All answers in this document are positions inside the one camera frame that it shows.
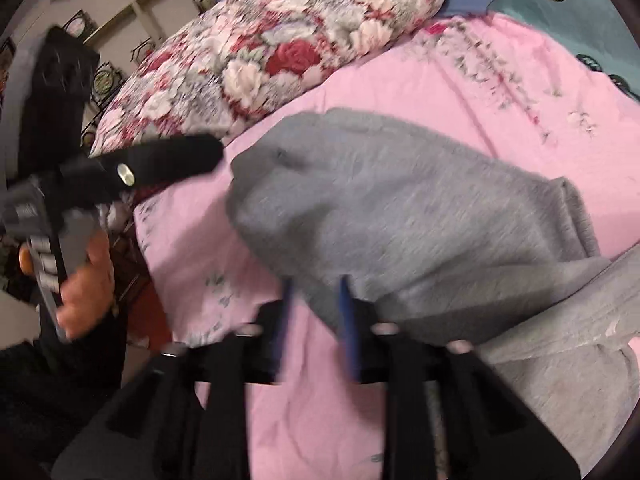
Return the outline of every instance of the red rose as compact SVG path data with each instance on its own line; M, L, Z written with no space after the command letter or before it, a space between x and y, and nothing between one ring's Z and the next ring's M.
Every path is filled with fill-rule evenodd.
M447 30L447 25L444 23L434 23L427 29L429 34L442 34L445 30Z
M278 45L264 68L269 75L275 75L282 70L302 75L307 68L318 63L320 63L320 56L311 43L305 40L293 40Z

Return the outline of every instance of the gray fabric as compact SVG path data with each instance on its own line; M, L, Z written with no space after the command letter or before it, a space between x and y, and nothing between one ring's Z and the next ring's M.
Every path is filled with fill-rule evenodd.
M639 328L623 315L638 309L638 273L631 257L610 266L599 255L570 182L341 109L285 118L232 171L232 223L329 327L349 274L413 336L484 343L583 472L603 455L638 399L637 367L620 350Z

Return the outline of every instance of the black sleeve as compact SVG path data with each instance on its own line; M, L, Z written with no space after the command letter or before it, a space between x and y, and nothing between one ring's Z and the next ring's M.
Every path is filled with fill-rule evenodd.
M0 351L0 433L53 464L119 388L126 324L126 313L110 312L87 336L64 344L41 308L40 337Z

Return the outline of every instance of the pink bed sheet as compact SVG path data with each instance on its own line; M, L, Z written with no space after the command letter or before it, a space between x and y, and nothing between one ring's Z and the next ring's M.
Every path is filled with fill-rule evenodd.
M505 16L434 22L256 124L215 174L137 208L140 244L177 340L214 341L277 297L278 280L226 217L229 161L281 118L332 107L394 116L549 178L564 175L582 192L605 256L640 240L640 106ZM282 384L249 388L253 478L379 478L382 390L351 384L343 370L334 335L296 298Z

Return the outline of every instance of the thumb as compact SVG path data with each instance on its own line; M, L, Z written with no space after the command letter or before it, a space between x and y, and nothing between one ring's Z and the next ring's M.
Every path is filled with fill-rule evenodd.
M20 253L18 254L18 260L20 261L20 270L27 276L33 276L33 261L31 260L31 253L27 244L20 246Z

